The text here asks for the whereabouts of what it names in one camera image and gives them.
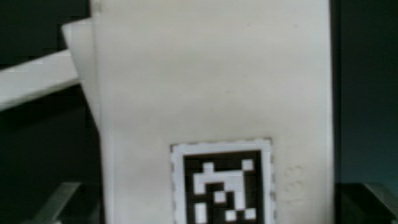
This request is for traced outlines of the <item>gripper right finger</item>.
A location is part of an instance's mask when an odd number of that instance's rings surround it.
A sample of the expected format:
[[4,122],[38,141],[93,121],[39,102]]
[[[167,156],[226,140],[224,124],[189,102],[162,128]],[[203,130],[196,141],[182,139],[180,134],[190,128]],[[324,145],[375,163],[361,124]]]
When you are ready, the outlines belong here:
[[340,183],[334,224],[398,224],[398,196],[381,183]]

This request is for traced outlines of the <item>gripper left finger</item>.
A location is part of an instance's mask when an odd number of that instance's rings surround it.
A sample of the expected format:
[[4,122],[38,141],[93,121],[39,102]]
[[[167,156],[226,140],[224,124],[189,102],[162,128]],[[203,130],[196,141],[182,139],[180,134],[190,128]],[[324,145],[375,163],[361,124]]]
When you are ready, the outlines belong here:
[[102,186],[64,182],[23,224],[105,224]]

